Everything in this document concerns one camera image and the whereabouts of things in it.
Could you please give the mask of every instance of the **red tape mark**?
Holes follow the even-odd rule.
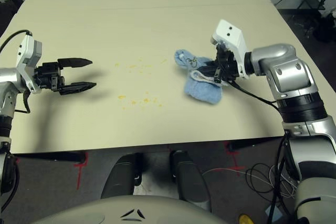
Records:
[[[85,152],[85,162],[82,163],[82,164],[74,164],[73,165],[74,167],[79,167],[76,190],[78,190],[79,187],[80,187],[80,179],[82,177],[82,168],[88,165],[88,160],[89,160],[89,153]]]
[[[237,164],[236,155],[238,155],[239,152],[231,152],[231,151],[229,150],[229,148],[227,147],[227,145],[229,144],[228,141],[224,141],[223,144],[224,144],[224,148],[225,148],[225,152],[226,152],[226,154],[228,154],[228,155],[230,155],[230,156],[232,157],[232,159],[233,159],[233,163],[234,163],[234,165],[235,165],[234,167],[230,167],[229,169],[232,169],[232,170],[241,170],[241,169],[245,169],[244,166],[238,166],[238,164]]]

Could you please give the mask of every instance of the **black cable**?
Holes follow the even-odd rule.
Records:
[[[281,173],[282,173],[282,170],[284,168],[284,164],[285,164],[285,158],[283,157],[282,160],[281,160],[280,166],[279,166],[278,181],[276,181],[276,183],[278,183],[276,193],[277,193],[277,197],[279,198],[279,201],[280,201],[280,204],[281,204],[283,210],[285,211],[285,213],[287,215],[290,215],[290,212],[288,211],[288,208],[286,207],[284,199],[281,195],[281,189],[280,189],[280,187],[281,187]]]
[[[266,191],[260,191],[260,190],[257,190],[257,189],[255,188],[255,186],[253,185],[253,183],[252,183],[252,177],[253,177],[253,176],[252,176],[252,173],[253,173],[253,171],[256,171],[256,172],[259,172],[260,174],[262,174],[262,176],[263,176],[266,180],[269,179],[269,178],[268,178],[267,176],[265,176],[261,171],[259,171],[259,170],[256,169],[256,166],[258,166],[258,165],[264,165],[264,166],[266,166],[266,167],[268,168],[268,170],[270,169],[270,167],[269,167],[268,165],[264,164],[264,163],[257,163],[257,164],[255,164],[254,166],[252,166],[252,168],[249,169],[249,170],[250,170],[250,173],[249,173],[249,175],[250,175],[250,183],[251,183],[251,186],[252,186],[252,188],[254,189],[254,191],[255,191],[256,193],[266,194],[266,193],[269,193],[269,192],[273,191],[273,188],[271,187],[271,189],[269,189],[269,190],[266,190]]]
[[[280,159],[280,154],[281,154],[281,149],[282,149],[282,145],[284,143],[284,141],[287,139],[287,134],[285,134],[279,144],[278,150],[277,150],[277,156],[276,156],[276,162],[275,162],[275,166],[274,166],[274,170],[275,170],[275,184],[274,184],[274,193],[273,193],[273,198],[272,198],[272,203],[271,203],[271,208],[269,211],[269,215],[268,215],[268,220],[267,223],[271,224],[272,223],[272,219],[273,219],[273,214],[274,214],[274,209],[275,209],[275,204],[277,202],[277,197],[279,197],[280,203],[284,209],[284,211],[286,212],[286,214],[290,214],[285,203],[284,200],[281,196],[280,193],[280,183],[281,183],[281,172],[282,169],[284,167],[285,164],[285,158],[283,158],[281,160],[279,169],[278,169],[278,164],[279,164],[279,159]]]
[[[29,31],[29,30],[20,30],[20,31],[16,31],[15,33],[13,33],[12,35],[10,35],[3,43],[2,45],[0,46],[0,54],[2,52],[2,50],[5,48],[5,46],[8,44],[8,42],[13,39],[16,35],[18,34],[22,34],[22,33],[26,33],[27,35],[30,35],[32,36],[32,32]]]
[[[248,176],[250,176],[250,174],[248,173],[249,171],[250,171],[250,169],[246,170],[246,172],[245,172],[245,182],[246,182],[247,186],[248,186],[252,191],[254,191],[257,195],[259,195],[261,198],[263,198],[264,200],[266,200],[266,201],[268,201],[268,202],[272,202],[270,199],[264,197],[261,193],[259,193],[259,192],[255,189],[255,187],[252,186],[253,183],[252,183],[252,185],[250,185],[251,182],[248,182]]]
[[[17,188],[19,186],[19,182],[20,182],[20,172],[19,172],[19,167],[17,165],[17,163],[15,162],[15,183],[14,183],[14,187],[12,192],[10,193],[10,196],[8,197],[8,199],[6,200],[6,202],[3,204],[3,206],[1,207],[1,212],[3,212],[6,207],[9,205],[9,203],[12,201],[12,199],[14,198]]]
[[[23,104],[25,105],[26,111],[24,110],[15,110],[15,112],[20,112],[20,113],[25,113],[29,114],[30,113],[30,108],[28,104],[28,98],[30,96],[30,90],[26,89],[25,92],[23,93]]]
[[[268,101],[268,100],[265,100],[264,98],[258,97],[258,96],[256,96],[255,94],[252,94],[252,93],[248,92],[247,90],[243,89],[243,88],[242,88],[241,86],[239,86],[235,81],[229,81],[229,82],[227,82],[227,83],[229,83],[229,84],[230,84],[232,87],[234,87],[235,89],[237,89],[237,90],[239,90],[239,91],[241,91],[241,92],[243,92],[243,93],[245,93],[245,94],[247,94],[247,95],[249,95],[249,96],[251,96],[251,97],[254,97],[254,98],[258,99],[259,101],[264,102],[264,103],[266,103],[267,105],[272,106],[274,109],[276,109],[276,110],[279,112],[279,109],[273,104],[273,103],[275,103],[276,101]]]

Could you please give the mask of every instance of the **wire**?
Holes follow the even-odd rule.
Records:
[[[231,171],[231,172],[236,172],[236,173],[246,174],[246,172],[241,172],[241,171],[239,171],[239,170],[234,170],[234,169],[229,169],[229,168],[222,168],[222,167],[219,167],[219,168],[213,168],[213,169],[210,169],[210,170],[205,171],[205,172],[202,174],[202,176],[204,176],[204,175],[207,174],[207,173],[214,172],[214,171],[217,171],[217,170],[229,170],[229,171]],[[270,184],[269,182],[267,182],[266,180],[264,180],[264,179],[262,179],[262,178],[260,178],[260,177],[258,177],[258,176],[256,176],[256,175],[251,175],[251,176],[252,176],[253,178],[256,178],[256,179],[258,179],[258,180],[260,180],[260,181],[262,181],[262,182],[268,184],[269,186],[271,186],[271,184]]]
[[[258,99],[259,101],[264,102],[264,103],[267,104],[267,105],[272,106],[274,109],[276,109],[276,110],[279,112],[279,109],[273,104],[273,103],[275,103],[276,101],[268,101],[268,100],[266,100],[266,99],[264,99],[264,98],[258,97],[258,96],[256,96],[255,94],[252,94],[251,92],[248,92],[247,90],[243,89],[243,88],[242,88],[241,86],[239,86],[235,81],[228,81],[227,83],[229,83],[229,84],[230,84],[232,87],[234,87],[235,89],[237,89],[237,90],[239,90],[239,91],[241,91],[241,92],[243,92],[243,93],[245,93],[245,94],[247,94],[247,95],[249,95],[249,96],[251,96],[251,97],[254,97],[254,98]]]
[[[14,187],[13,187],[12,192],[10,193],[10,196],[8,197],[8,199],[6,200],[6,202],[3,204],[3,206],[1,207],[1,212],[3,212],[7,208],[7,206],[9,205],[9,203],[14,198],[14,196],[16,194],[16,191],[17,191],[17,188],[19,186],[19,182],[20,182],[19,166],[15,162],[15,183],[14,183]]]
[[[15,110],[15,112],[20,112],[20,113],[25,113],[29,114],[30,113],[30,108],[28,104],[28,98],[30,96],[30,90],[26,89],[25,92],[23,93],[23,104],[25,105],[26,111],[24,110]]]
[[[202,176],[206,175],[207,173],[210,173],[210,172],[216,172],[216,171],[219,171],[219,170],[228,170],[228,171],[231,171],[231,172],[236,172],[236,173],[244,174],[244,175],[245,175],[245,181],[246,181],[247,186],[248,186],[251,190],[255,191],[261,198],[263,198],[264,200],[266,200],[266,201],[268,201],[268,202],[271,202],[271,200],[268,199],[268,198],[266,198],[266,197],[264,197],[264,196],[262,195],[262,193],[258,193],[257,190],[255,190],[255,187],[253,188],[253,187],[250,185],[250,183],[248,182],[248,179],[247,179],[247,175],[248,175],[248,176],[253,177],[253,178],[256,178],[256,179],[260,180],[261,182],[264,182],[265,184],[267,184],[267,185],[269,185],[270,187],[272,187],[271,183],[267,181],[267,177],[266,177],[261,171],[255,169],[255,171],[258,171],[258,172],[261,173],[264,177],[266,177],[266,180],[265,180],[265,179],[262,179],[262,178],[260,178],[260,177],[258,177],[258,176],[256,176],[256,175],[254,175],[254,174],[249,173],[249,170],[250,170],[250,169],[249,169],[249,170],[246,170],[245,172],[241,172],[241,171],[238,171],[238,170],[229,169],[229,168],[222,168],[222,167],[220,167],[220,168],[213,168],[213,169],[207,170],[207,171],[205,171],[205,172],[202,174]]]
[[[2,50],[5,48],[5,46],[8,44],[8,42],[10,42],[11,39],[13,39],[16,35],[18,34],[22,34],[22,33],[26,33],[27,35],[32,36],[32,32],[29,30],[20,30],[20,31],[16,31],[15,33],[13,33],[12,35],[10,35],[0,46],[0,54],[2,52]]]
[[[271,174],[274,175],[273,168],[274,168],[274,165],[270,168],[269,173],[268,173],[269,182],[272,184],[272,187],[273,187],[273,183],[272,183]],[[297,186],[294,185],[292,181],[288,180],[283,174],[281,174],[281,177],[284,179],[281,181],[281,184],[288,193],[288,194],[281,193],[281,195],[285,198],[294,198],[294,194],[296,192]],[[285,182],[289,184],[289,186],[291,187],[291,191],[285,186]]]

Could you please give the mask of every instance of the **table surface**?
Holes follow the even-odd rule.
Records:
[[[92,81],[80,94],[45,90],[29,98],[32,113],[16,113],[12,152],[235,140],[282,135],[281,117],[270,106],[224,87],[218,105],[183,92],[186,72],[174,62],[177,49],[214,58],[209,42],[220,19],[244,32],[250,50],[280,42],[296,47],[311,68],[328,113],[336,116],[335,93],[270,0],[26,0],[4,41],[29,29],[43,43],[42,62],[81,57],[93,61],[65,69],[67,83]],[[3,51],[13,67],[17,36]],[[239,80],[245,89],[272,99],[264,77]],[[22,95],[17,108],[22,109]]]

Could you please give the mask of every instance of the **white plastic housing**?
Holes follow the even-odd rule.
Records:
[[[221,19],[212,38],[215,40],[215,44],[223,42],[233,52],[237,61],[239,76],[248,79],[244,66],[245,53],[248,50],[243,32],[228,21]]]

